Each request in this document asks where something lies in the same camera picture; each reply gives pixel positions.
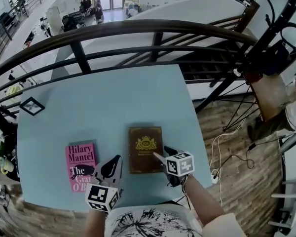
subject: small picture frame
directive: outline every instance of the small picture frame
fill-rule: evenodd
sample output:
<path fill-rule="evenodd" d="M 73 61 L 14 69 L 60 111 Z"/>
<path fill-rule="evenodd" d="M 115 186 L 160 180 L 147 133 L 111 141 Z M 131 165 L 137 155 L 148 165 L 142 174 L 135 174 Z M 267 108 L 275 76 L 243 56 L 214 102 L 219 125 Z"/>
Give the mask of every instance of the small picture frame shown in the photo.
<path fill-rule="evenodd" d="M 20 104 L 20 108 L 32 116 L 35 116 L 37 113 L 45 109 L 45 107 L 33 97 L 28 98 L 22 104 Z"/>

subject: brown book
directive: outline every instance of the brown book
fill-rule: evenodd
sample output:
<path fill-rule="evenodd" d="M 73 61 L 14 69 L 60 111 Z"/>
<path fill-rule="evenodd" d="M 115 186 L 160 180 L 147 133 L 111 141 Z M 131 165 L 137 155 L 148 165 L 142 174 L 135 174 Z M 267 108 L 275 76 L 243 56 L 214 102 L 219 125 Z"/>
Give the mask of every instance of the brown book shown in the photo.
<path fill-rule="evenodd" d="M 162 172 L 161 162 L 153 156 L 163 156 L 160 126 L 129 129 L 129 171 L 133 174 Z"/>

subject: white marker block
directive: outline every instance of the white marker block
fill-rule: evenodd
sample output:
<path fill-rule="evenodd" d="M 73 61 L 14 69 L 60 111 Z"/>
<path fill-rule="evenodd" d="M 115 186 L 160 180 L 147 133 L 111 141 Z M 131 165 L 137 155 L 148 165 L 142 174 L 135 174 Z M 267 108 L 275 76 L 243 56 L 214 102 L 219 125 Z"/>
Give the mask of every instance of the white marker block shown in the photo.
<path fill-rule="evenodd" d="M 90 208 L 110 212 L 118 200 L 118 188 L 95 185 L 91 183 L 87 184 L 85 201 Z"/>
<path fill-rule="evenodd" d="M 167 173 L 174 176 L 185 176 L 195 170 L 194 156 L 183 152 L 175 156 L 166 157 Z"/>

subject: gold emblem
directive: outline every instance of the gold emblem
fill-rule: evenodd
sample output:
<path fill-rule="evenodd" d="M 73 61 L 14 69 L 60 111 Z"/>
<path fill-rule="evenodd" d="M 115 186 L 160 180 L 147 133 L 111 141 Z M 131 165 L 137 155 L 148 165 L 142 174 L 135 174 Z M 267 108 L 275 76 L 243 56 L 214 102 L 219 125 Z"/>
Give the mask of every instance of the gold emblem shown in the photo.
<path fill-rule="evenodd" d="M 151 150 L 157 149 L 156 142 L 154 139 L 150 139 L 149 136 L 144 136 L 142 139 L 138 139 L 136 142 L 137 150 Z"/>

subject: book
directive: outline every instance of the book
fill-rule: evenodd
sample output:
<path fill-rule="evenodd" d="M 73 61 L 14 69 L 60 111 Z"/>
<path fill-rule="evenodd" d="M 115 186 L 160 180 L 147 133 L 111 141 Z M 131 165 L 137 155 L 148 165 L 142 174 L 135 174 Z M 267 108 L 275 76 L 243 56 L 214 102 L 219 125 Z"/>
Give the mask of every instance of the book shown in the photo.
<path fill-rule="evenodd" d="M 66 146 L 66 161 L 72 191 L 85 192 L 97 164 L 94 144 Z"/>
<path fill-rule="evenodd" d="M 129 171 L 132 174 L 162 172 L 161 162 L 153 156 L 163 156 L 161 127 L 131 127 L 129 129 Z"/>

